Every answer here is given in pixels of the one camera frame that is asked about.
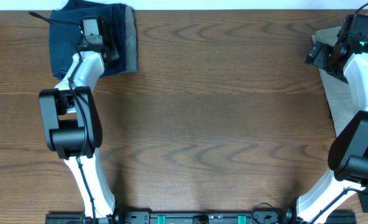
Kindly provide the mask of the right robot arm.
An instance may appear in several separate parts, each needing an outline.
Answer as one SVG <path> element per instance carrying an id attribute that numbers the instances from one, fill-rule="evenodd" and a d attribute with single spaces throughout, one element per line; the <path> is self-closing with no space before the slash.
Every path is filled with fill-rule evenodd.
<path id="1" fill-rule="evenodd" d="M 337 38 L 334 45 L 315 42 L 305 63 L 349 85 L 355 115 L 333 141 L 327 171 L 282 223 L 349 223 L 334 210 L 354 194 L 368 197 L 368 16 L 347 15 Z"/>

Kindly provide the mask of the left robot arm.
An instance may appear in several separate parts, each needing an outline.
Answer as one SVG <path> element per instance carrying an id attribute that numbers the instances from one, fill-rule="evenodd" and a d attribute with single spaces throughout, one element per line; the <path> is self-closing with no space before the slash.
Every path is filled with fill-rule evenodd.
<path id="1" fill-rule="evenodd" d="M 99 157 L 103 132 L 93 98 L 114 45 L 102 17 L 87 16 L 77 25 L 81 37 L 73 44 L 72 64 L 59 84 L 40 92 L 39 103 L 47 146 L 71 170 L 85 210 L 49 213 L 45 222 L 119 223 L 116 199 Z"/>

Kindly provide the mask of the navy blue shorts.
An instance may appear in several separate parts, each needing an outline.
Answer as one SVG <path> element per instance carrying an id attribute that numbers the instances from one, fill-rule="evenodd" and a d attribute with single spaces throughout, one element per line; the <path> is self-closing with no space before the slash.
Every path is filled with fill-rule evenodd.
<path id="1" fill-rule="evenodd" d="M 90 1 L 69 0 L 59 11 L 53 11 L 51 19 L 65 21 L 59 24 L 61 30 L 49 28 L 50 64 L 53 76 L 59 80 L 67 74 L 76 52 L 71 40 L 79 42 L 81 32 L 77 23 L 86 16 L 101 16 L 110 25 L 112 40 L 117 48 L 119 58 L 108 63 L 103 76 L 125 72 L 126 68 L 126 5 L 102 4 Z"/>

